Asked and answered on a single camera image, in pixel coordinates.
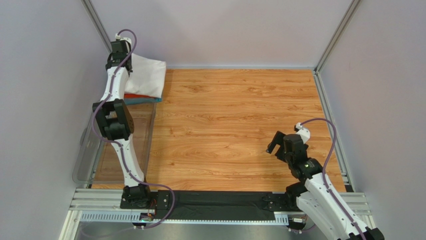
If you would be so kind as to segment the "white t-shirt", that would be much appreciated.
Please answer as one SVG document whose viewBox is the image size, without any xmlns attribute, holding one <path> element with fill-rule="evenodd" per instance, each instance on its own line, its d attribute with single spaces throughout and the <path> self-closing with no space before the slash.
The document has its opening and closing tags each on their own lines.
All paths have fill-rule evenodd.
<svg viewBox="0 0 426 240">
<path fill-rule="evenodd" d="M 167 63 L 137 54 L 131 55 L 132 72 L 124 92 L 139 96 L 161 99 L 165 86 Z"/>
</svg>

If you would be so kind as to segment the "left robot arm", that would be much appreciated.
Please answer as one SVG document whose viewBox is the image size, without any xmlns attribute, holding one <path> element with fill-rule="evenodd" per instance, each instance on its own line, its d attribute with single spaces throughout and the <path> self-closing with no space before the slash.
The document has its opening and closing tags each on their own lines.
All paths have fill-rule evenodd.
<svg viewBox="0 0 426 240">
<path fill-rule="evenodd" d="M 100 140 L 110 143 L 118 156 L 124 177 L 120 208 L 148 209 L 153 203 L 151 191 L 136 157 L 135 124 L 124 101 L 126 83 L 133 70 L 132 41 L 117 36 L 111 42 L 111 49 L 105 65 L 105 92 L 100 101 L 92 105 L 91 121 L 93 126 L 98 126 L 96 134 Z"/>
</svg>

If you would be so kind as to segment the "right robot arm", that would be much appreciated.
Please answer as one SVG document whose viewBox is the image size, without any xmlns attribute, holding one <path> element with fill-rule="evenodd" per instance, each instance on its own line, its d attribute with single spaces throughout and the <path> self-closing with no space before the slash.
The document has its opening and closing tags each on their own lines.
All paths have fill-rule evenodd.
<svg viewBox="0 0 426 240">
<path fill-rule="evenodd" d="M 294 134 L 277 131 L 266 149 L 270 154 L 278 148 L 276 158 L 298 179 L 286 187 L 286 206 L 304 212 L 329 240 L 383 240 L 383 233 L 357 216 L 323 173 L 323 166 L 308 156 L 309 138 L 306 128 Z"/>
</svg>

